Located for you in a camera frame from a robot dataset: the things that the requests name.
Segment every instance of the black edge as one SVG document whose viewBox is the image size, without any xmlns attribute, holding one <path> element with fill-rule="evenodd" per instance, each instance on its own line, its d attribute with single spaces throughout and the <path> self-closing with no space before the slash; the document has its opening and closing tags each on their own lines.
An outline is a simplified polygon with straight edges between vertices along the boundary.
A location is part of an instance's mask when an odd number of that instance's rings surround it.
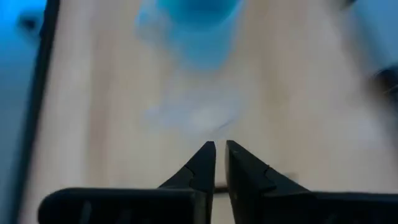
<svg viewBox="0 0 398 224">
<path fill-rule="evenodd" d="M 234 141 L 227 141 L 225 159 L 229 198 L 236 224 L 268 222 L 273 216 L 264 219 L 264 214 L 269 214 L 262 208 L 272 208 L 269 210 L 272 213 L 276 204 L 272 200 L 280 201 L 284 196 L 291 199 L 291 195 L 307 199 L 310 193 Z"/>
<path fill-rule="evenodd" d="M 215 169 L 216 145 L 213 141 L 208 141 L 159 188 L 193 189 L 206 194 L 206 223 L 210 223 L 215 191 Z"/>
<path fill-rule="evenodd" d="M 30 98 L 21 141 L 21 156 L 17 170 L 17 178 L 12 188 L 11 217 L 9 223 L 17 223 L 22 205 L 26 179 L 29 174 L 30 158 L 34 149 L 36 130 L 42 108 L 43 95 L 52 54 L 55 28 L 57 26 L 60 0 L 47 0 L 44 11 L 44 23 L 40 31 L 40 46 L 36 57 L 34 75 L 30 89 Z"/>
</svg>

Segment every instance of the blurry blue object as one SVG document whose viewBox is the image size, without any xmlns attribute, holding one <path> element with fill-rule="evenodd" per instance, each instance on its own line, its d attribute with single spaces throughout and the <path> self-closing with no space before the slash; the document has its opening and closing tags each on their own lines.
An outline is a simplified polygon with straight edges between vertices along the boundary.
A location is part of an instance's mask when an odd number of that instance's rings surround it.
<svg viewBox="0 0 398 224">
<path fill-rule="evenodd" d="M 398 64 L 398 1 L 360 0 L 349 12 L 366 41 L 378 72 Z"/>
<path fill-rule="evenodd" d="M 216 70 L 228 59 L 243 0 L 155 0 L 143 4 L 136 20 L 154 35 L 184 68 Z"/>
</svg>

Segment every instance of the light wood table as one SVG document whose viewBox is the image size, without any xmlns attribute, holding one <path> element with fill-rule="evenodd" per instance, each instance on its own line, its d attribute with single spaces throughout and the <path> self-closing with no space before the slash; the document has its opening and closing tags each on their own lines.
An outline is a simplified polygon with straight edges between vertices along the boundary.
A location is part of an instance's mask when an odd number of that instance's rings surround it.
<svg viewBox="0 0 398 224">
<path fill-rule="evenodd" d="M 228 138 L 308 189 L 397 192 L 393 115 L 369 91 L 342 12 L 327 2 L 246 1 L 220 73 L 249 99 Z M 22 223 L 35 223 L 39 202 L 61 188 L 157 187 L 204 143 L 145 131 L 167 59 L 134 36 L 139 4 L 62 2 Z M 215 200 L 214 223 L 233 222 L 228 204 Z"/>
</svg>

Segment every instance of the wooden surface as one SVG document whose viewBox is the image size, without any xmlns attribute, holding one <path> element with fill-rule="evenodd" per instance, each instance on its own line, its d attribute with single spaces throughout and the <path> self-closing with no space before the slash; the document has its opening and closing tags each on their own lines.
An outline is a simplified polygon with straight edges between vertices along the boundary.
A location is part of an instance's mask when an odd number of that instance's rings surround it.
<svg viewBox="0 0 398 224">
<path fill-rule="evenodd" d="M 22 223 L 35 223 L 39 202 L 57 189 L 157 187 L 203 144 L 142 123 L 168 62 L 133 35 L 138 7 L 62 2 Z M 219 75 L 247 99 L 228 138 L 312 190 L 397 192 L 392 115 L 369 91 L 342 16 L 321 0 L 246 1 Z M 224 141 L 217 146 L 224 182 Z M 228 206 L 215 200 L 214 223 L 233 222 Z"/>
</svg>

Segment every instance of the blue plastic cup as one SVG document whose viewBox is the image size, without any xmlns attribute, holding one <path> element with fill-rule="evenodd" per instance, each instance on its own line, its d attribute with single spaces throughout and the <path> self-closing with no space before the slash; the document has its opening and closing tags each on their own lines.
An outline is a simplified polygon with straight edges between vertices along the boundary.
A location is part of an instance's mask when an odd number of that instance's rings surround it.
<svg viewBox="0 0 398 224">
<path fill-rule="evenodd" d="M 215 70 L 228 59 L 243 0 L 157 0 L 170 20 L 166 43 L 183 67 Z"/>
</svg>

